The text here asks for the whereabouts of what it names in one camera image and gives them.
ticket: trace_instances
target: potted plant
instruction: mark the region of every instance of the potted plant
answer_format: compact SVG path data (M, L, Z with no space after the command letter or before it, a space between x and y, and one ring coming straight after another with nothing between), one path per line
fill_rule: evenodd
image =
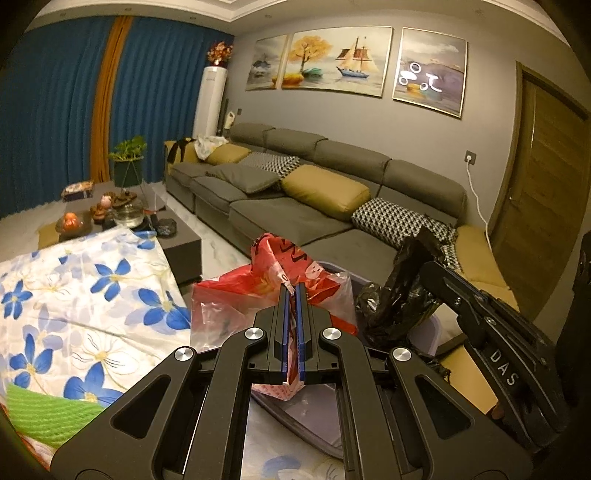
M142 160L148 145L142 135L123 140L109 153L113 160L113 182L116 187L135 187L142 183Z

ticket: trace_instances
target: black plastic bag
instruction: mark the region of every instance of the black plastic bag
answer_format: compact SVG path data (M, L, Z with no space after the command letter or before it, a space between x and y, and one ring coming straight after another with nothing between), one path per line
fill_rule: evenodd
M385 285L367 284L357 296L356 310L363 315L363 337L373 348L389 351L407 346L406 335L441 305L421 284L419 270L429 261L444 262L439 240L422 227L416 237L406 237L394 259Z

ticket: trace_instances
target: metal screw cap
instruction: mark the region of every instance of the metal screw cap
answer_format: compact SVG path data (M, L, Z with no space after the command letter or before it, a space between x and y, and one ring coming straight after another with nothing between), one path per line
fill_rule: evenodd
M322 331L322 336L327 340L336 340L337 338L340 338L341 332L338 328L330 327Z
M189 360L192 356L193 350L190 349L188 346L182 346L181 348L177 349L177 351L174 353L174 357L180 362Z
M244 332L244 336L249 340L258 340L264 334L265 332L263 332L259 327L251 327L246 332Z
M394 350L392 355L399 362L407 362L412 357L410 350L403 347L399 347Z

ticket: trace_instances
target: wall outlet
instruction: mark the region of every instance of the wall outlet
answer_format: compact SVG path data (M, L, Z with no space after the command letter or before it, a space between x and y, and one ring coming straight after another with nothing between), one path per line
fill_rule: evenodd
M476 154L474 152L471 152L470 150L466 150L464 161L470 162L470 165L474 165L474 163L476 163Z

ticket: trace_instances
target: checkered pillow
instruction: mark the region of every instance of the checkered pillow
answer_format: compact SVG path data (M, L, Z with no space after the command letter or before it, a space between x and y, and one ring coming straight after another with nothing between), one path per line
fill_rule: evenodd
M400 248L406 236L416 236L423 216L395 203L374 198L354 211L353 225L394 248Z
M394 248L400 248L407 236L416 236L425 226L441 242L447 266L461 270L456 257L457 230L422 213L376 197L364 203L353 213L355 228L363 230Z
M241 164L277 173L279 178L283 180L300 166L300 159L298 157L251 152L241 161Z

